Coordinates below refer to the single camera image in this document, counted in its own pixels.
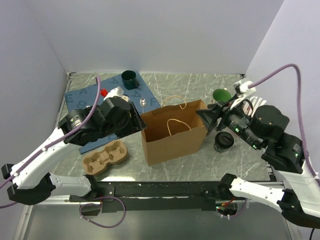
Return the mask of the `brown paper bag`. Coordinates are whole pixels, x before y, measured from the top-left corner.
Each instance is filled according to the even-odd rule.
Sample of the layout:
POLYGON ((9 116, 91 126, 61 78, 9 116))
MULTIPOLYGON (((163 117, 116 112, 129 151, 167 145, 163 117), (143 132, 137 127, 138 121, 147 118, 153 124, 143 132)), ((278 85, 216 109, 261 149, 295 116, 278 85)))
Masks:
POLYGON ((142 147, 148 166, 196 153, 207 135, 197 110, 205 109, 199 99, 179 105, 162 105, 143 113, 147 125, 141 132, 142 147))

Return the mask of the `cardboard cup carrier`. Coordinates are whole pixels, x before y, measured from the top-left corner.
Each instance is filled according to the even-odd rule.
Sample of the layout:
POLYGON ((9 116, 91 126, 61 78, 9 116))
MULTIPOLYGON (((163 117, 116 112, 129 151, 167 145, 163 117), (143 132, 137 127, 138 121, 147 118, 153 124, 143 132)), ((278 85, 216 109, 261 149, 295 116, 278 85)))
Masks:
POLYGON ((121 140, 114 140, 106 144, 101 151, 87 154, 82 160, 84 172, 97 176, 103 173, 108 165, 121 163, 128 155, 128 150, 121 140))

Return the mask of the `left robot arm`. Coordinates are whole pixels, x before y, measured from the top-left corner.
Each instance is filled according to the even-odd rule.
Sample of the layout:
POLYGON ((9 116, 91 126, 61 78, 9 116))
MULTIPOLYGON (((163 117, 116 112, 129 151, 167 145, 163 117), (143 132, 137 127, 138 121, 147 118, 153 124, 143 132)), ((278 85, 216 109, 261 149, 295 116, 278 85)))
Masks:
POLYGON ((59 176, 52 169, 68 153, 90 142, 109 135, 120 139, 146 127, 135 105, 116 96, 106 98, 100 105, 72 110, 31 156, 17 164, 2 166, 3 178, 11 182, 8 198, 29 206, 63 195, 94 201, 101 188, 93 176, 59 176))

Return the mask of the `black plastic lid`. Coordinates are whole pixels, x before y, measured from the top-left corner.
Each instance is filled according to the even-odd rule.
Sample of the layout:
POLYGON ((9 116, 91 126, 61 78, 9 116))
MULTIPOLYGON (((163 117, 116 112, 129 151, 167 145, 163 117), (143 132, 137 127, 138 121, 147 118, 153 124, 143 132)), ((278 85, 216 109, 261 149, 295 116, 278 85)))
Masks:
POLYGON ((221 149, 229 149, 234 145, 234 137, 228 132, 219 132, 215 136, 215 145, 221 149))

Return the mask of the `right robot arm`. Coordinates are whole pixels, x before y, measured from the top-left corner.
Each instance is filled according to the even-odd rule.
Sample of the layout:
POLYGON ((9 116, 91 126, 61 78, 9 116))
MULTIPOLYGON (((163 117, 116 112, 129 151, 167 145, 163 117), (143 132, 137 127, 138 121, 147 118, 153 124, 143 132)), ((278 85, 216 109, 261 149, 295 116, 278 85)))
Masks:
POLYGON ((278 171, 290 189, 275 189, 248 182, 226 173, 216 189, 223 199, 245 198, 267 205, 289 222, 305 228, 320 227, 320 187, 312 175, 310 160, 303 142, 285 133, 290 119, 272 105, 259 106, 253 116, 245 115, 241 106, 210 104, 198 109, 206 129, 229 128, 254 150, 264 150, 261 158, 278 171))

